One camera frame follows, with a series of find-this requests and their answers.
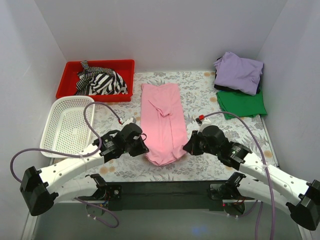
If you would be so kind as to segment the pink t shirt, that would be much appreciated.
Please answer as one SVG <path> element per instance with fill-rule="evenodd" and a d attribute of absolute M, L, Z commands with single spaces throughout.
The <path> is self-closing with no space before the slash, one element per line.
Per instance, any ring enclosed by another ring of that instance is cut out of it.
<path fill-rule="evenodd" d="M 156 166 L 175 162 L 186 154 L 187 128 L 176 83 L 141 85 L 140 126 L 147 138 L 147 159 Z"/>

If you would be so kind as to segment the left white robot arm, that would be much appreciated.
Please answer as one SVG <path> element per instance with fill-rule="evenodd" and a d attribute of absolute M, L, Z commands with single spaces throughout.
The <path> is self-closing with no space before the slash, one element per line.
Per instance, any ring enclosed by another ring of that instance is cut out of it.
<path fill-rule="evenodd" d="M 126 124 L 122 130 L 112 130 L 81 152 L 79 157 L 36 169 L 28 168 L 23 175 L 20 192 L 32 216 L 47 212 L 54 204 L 83 197 L 86 200 L 110 198 L 115 190 L 99 174 L 75 178 L 123 154 L 132 157 L 148 153 L 143 131 L 135 123 Z"/>

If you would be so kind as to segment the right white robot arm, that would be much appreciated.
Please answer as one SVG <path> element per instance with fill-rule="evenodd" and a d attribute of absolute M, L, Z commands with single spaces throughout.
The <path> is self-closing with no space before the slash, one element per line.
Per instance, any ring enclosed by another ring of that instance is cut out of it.
<path fill-rule="evenodd" d="M 310 231 L 320 222 L 320 182 L 308 182 L 266 165 L 248 147 L 229 141 L 215 125 L 194 130 L 183 150 L 198 156 L 204 153 L 217 156 L 224 165 L 256 178 L 286 199 L 290 217 Z"/>

